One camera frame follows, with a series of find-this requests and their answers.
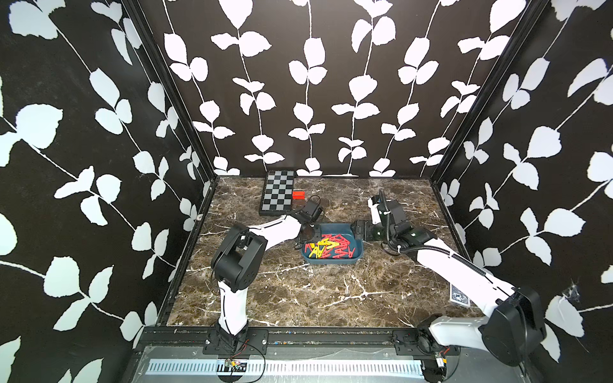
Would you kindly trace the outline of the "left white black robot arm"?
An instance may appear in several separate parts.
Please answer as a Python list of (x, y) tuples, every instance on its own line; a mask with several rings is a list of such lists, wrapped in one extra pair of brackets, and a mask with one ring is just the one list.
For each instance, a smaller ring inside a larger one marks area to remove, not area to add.
[(267, 250), (287, 241), (305, 243), (316, 237), (321, 198), (312, 196), (304, 207), (268, 223), (245, 226), (236, 223), (212, 258), (212, 276), (218, 283), (221, 314), (218, 327), (235, 341), (247, 330), (247, 290), (259, 273)]

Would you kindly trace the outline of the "teal plastic storage box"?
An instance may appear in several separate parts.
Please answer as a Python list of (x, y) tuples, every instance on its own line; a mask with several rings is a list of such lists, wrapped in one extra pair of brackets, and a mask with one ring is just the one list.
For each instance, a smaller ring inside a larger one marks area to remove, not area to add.
[(301, 254), (310, 264), (355, 264), (363, 256), (363, 241), (357, 239), (349, 223), (314, 225), (314, 235), (301, 243)]

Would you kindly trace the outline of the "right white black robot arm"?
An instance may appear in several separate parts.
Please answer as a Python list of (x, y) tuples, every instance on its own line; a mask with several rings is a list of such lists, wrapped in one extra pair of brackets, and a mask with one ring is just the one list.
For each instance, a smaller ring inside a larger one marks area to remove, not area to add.
[(413, 226), (401, 207), (377, 204), (374, 221), (351, 225), (358, 239), (379, 241), (392, 254), (406, 255), (459, 289), (482, 312), (478, 319), (439, 316), (426, 333), (439, 346), (460, 346), (490, 352), (499, 362), (517, 366), (546, 338), (539, 294), (498, 279), (455, 252), (434, 233)]

